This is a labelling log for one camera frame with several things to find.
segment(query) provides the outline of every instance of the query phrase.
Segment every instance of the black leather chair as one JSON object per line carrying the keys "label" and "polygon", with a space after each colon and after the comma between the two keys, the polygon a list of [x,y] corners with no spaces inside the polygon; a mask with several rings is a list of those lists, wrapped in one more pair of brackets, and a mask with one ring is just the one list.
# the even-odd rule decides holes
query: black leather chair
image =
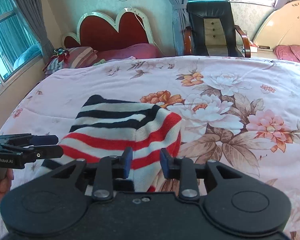
{"label": "black leather chair", "polygon": [[[234,25],[227,0],[196,0],[187,5],[191,27],[186,28],[185,55],[243,57],[236,46],[235,31],[243,41],[245,57],[251,57],[250,43],[238,25]],[[191,51],[191,34],[194,51]]]}

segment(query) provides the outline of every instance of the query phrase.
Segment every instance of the chair backrest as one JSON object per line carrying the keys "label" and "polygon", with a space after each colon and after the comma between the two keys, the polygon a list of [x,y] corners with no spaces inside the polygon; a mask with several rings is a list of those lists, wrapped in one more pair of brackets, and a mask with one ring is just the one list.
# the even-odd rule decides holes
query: chair backrest
{"label": "chair backrest", "polygon": [[188,2],[194,46],[236,46],[234,20],[227,0],[195,0]]}

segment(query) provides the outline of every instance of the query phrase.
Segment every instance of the headboard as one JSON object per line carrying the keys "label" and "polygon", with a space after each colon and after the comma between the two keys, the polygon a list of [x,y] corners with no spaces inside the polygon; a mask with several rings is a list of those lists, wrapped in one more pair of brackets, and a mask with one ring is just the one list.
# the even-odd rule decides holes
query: headboard
{"label": "headboard", "polygon": [[278,45],[300,45],[300,0],[274,11],[263,23],[253,42],[274,49]]}
{"label": "headboard", "polygon": [[62,37],[63,48],[89,46],[99,52],[139,43],[154,44],[154,41],[148,18],[135,8],[124,8],[115,21],[104,13],[85,13],[78,22],[77,33]]}

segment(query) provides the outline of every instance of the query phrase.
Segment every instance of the human hand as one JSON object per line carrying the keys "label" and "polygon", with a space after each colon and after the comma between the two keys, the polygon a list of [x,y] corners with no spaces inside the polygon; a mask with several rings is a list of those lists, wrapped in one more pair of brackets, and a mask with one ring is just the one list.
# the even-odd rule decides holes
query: human hand
{"label": "human hand", "polygon": [[3,196],[10,190],[13,180],[13,170],[7,169],[6,177],[0,181],[0,202]]}

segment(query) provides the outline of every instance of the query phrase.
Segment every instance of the cream headboard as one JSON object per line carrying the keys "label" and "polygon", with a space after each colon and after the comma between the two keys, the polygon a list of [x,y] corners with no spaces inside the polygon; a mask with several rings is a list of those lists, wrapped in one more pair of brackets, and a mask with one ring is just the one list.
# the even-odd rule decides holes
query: cream headboard
{"label": "cream headboard", "polygon": [[256,45],[300,45],[300,0],[274,11],[263,23],[253,42]]}

